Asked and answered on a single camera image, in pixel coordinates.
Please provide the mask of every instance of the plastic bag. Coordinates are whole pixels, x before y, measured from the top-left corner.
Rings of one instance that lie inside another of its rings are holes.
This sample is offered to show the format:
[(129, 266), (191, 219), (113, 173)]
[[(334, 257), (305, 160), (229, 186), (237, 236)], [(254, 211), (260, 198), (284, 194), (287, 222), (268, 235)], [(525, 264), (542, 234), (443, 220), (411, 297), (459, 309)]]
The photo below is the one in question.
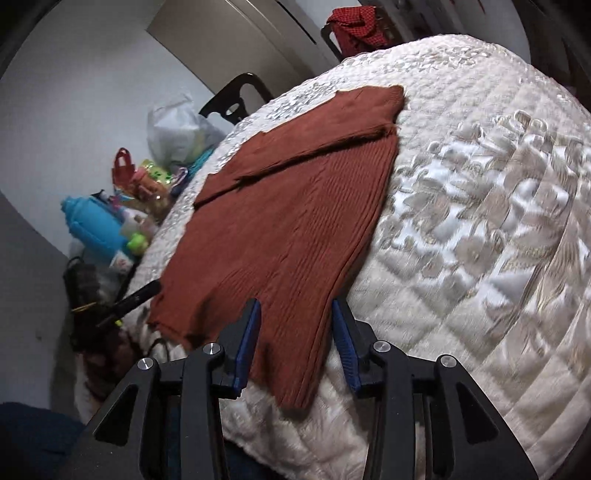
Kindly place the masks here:
[(148, 114), (148, 146), (156, 163), (164, 168), (191, 165), (225, 134), (195, 112), (187, 93)]

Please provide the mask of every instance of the bed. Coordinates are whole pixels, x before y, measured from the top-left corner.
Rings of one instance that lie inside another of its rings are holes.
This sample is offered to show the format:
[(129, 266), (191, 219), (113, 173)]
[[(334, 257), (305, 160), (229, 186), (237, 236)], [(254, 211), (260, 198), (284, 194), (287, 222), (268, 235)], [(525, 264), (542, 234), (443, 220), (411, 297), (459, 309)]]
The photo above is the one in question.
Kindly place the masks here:
[[(346, 59), (271, 101), (238, 124), (194, 178), (129, 289), (159, 277), (205, 177), (244, 141), (363, 85), (402, 85), (405, 107), (351, 309), (410, 355), (456, 356), (545, 480), (591, 417), (591, 116), (500, 46), (426, 38)], [(146, 351), (159, 337), (145, 325), (148, 308), (124, 319)], [(172, 343), (152, 354), (186, 355)], [(372, 405), (352, 398), (334, 346), (307, 416), (280, 411), (252, 382), (220, 409), (225, 437), (288, 478), (363, 475)], [(418, 476), (422, 463), (418, 448)]]

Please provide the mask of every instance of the sweater sleeve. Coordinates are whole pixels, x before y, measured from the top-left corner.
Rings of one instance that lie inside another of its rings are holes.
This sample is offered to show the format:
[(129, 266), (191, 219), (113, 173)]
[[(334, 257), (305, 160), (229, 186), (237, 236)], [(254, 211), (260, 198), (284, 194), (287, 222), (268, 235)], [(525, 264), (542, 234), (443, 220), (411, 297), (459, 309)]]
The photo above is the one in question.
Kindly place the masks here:
[[(403, 103), (404, 91), (398, 85), (336, 92), (313, 114), (308, 111), (272, 133), (259, 132), (247, 140), (220, 172), (206, 179), (194, 207), (323, 151), (394, 134), (394, 119)], [(360, 105), (365, 111), (361, 117)]]

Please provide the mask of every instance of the red cloth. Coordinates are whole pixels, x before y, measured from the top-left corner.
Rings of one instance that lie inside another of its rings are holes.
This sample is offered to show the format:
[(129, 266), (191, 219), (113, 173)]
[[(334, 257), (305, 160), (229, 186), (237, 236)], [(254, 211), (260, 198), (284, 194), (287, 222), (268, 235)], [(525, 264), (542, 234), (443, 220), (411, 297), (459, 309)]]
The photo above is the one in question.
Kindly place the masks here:
[(244, 143), (207, 177), (160, 278), (149, 322), (186, 348), (261, 302), (251, 378), (307, 408), (329, 344), (330, 303), (356, 273), (398, 148), (402, 87), (336, 96)]
[(390, 46), (376, 20), (375, 7), (335, 8), (327, 23), (332, 24), (344, 57)]

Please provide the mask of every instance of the metal screw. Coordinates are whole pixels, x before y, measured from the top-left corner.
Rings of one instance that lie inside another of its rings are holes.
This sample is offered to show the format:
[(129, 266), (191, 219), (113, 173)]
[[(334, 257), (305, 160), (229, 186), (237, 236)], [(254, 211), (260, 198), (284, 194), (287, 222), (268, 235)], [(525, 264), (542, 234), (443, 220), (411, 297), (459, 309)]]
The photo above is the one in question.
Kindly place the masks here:
[(457, 365), (457, 360), (453, 358), (451, 355), (443, 355), (441, 357), (441, 364), (444, 367), (453, 368)]
[(215, 355), (221, 349), (222, 347), (220, 347), (217, 343), (208, 343), (206, 346), (203, 347), (203, 352), (206, 355)]
[(154, 360), (152, 360), (149, 356), (146, 358), (142, 358), (138, 362), (138, 368), (140, 370), (148, 370), (154, 366)]
[(378, 340), (377, 342), (374, 343), (374, 350), (376, 350), (377, 352), (380, 352), (380, 353), (389, 352), (390, 348), (391, 348), (391, 345), (384, 340)]

